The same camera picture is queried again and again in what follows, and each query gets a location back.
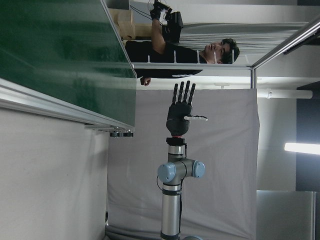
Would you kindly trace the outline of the person's gloved right hand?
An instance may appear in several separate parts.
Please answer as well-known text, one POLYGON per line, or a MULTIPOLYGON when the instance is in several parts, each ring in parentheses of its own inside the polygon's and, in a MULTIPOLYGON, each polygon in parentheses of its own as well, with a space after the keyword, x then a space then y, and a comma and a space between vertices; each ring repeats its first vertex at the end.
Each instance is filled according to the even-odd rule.
POLYGON ((161 3, 159 0, 155 0, 153 3, 153 9, 150 10, 150 17, 152 20, 160 20, 161 12, 165 11, 170 13, 172 8, 164 3, 161 3))

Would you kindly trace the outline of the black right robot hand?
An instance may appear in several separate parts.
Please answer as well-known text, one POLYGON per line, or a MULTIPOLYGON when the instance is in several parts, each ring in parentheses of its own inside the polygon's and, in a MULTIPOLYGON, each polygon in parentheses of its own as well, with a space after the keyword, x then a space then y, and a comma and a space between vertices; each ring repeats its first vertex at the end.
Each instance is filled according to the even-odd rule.
POLYGON ((166 127, 169 130, 172 137, 180 138, 186 134, 189 130, 190 120, 204 120, 208 121, 208 118, 203 115, 192 115, 192 100, 195 91, 196 84, 191 86, 190 93, 190 81, 188 80, 185 85, 182 81, 179 87, 178 99, 178 84, 174 85, 172 103, 169 106, 166 127))

